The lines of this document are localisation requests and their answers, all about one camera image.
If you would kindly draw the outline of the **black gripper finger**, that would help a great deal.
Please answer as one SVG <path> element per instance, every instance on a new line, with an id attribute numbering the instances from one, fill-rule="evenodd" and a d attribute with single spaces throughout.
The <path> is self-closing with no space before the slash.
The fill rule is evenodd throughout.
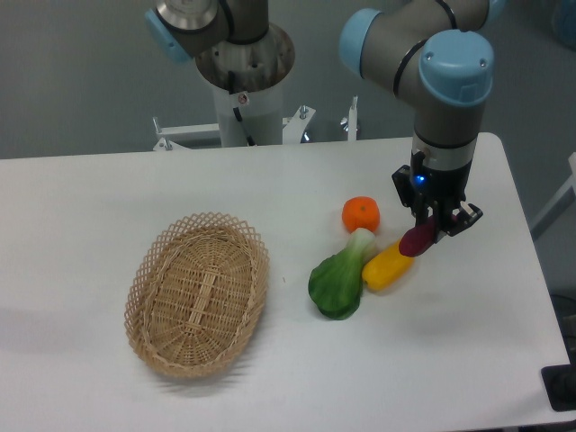
<path id="1" fill-rule="evenodd" d="M 465 230 L 468 230 L 483 216 L 482 210 L 476 205 L 468 202 L 461 202 L 457 212 L 450 215 L 443 232 L 454 237 Z"/>
<path id="2" fill-rule="evenodd" d="M 428 243 L 437 243 L 440 238 L 439 203 L 433 201 L 427 207 L 427 214 L 416 225 L 418 237 Z"/>

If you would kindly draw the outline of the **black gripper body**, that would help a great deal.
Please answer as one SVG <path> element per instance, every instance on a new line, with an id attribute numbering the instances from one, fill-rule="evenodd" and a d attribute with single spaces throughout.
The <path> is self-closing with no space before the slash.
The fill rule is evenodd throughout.
<path id="1" fill-rule="evenodd" d="M 472 163 L 453 170 L 436 170 L 423 163 L 401 166 L 392 176 L 400 202 L 416 221 L 427 214 L 433 201 L 439 203 L 439 220 L 447 221 L 465 200 L 465 187 Z"/>

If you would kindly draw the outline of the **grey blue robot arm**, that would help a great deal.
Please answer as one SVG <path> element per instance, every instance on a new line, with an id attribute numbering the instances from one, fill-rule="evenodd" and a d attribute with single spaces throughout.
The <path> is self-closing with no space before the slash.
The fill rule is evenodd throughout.
<path id="1" fill-rule="evenodd" d="M 473 153 L 493 84 L 494 53 L 480 29 L 500 1 L 412 1 L 395 13 L 362 9 L 339 37 L 342 63 L 415 112 L 410 162 L 393 174 L 414 227 L 400 249 L 469 229 L 482 211 L 467 201 Z M 278 86 L 295 53 L 265 1 L 157 1 L 145 14 L 175 61 L 193 59 L 213 87 L 226 147 L 277 144 L 283 136 Z"/>

